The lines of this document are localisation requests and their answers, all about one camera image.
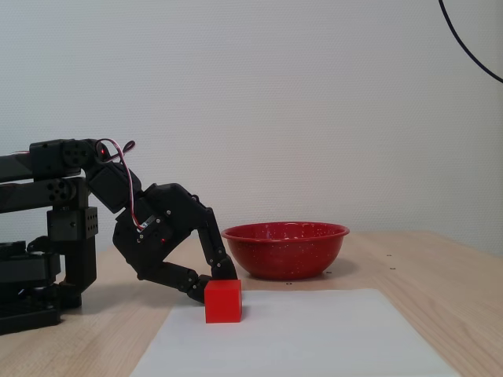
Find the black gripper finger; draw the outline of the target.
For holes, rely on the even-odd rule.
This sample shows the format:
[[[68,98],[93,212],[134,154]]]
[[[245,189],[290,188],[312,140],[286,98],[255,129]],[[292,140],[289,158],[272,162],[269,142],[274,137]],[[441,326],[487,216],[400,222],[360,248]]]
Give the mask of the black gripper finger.
[[[214,280],[236,280],[237,271],[232,258],[226,253],[213,210],[204,209],[202,226],[197,229],[204,257],[211,267]]]
[[[185,293],[192,300],[204,304],[204,290],[211,281],[207,275],[198,275],[194,270],[163,262],[156,273],[156,281]]]

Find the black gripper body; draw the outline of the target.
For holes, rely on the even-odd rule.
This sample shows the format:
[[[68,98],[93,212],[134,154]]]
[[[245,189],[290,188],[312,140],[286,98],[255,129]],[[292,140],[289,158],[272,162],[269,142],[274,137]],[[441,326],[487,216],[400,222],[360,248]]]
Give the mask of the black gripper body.
[[[193,230],[202,226],[205,206],[179,184],[151,185],[130,210],[117,219],[113,244],[139,280],[156,280],[164,259]]]

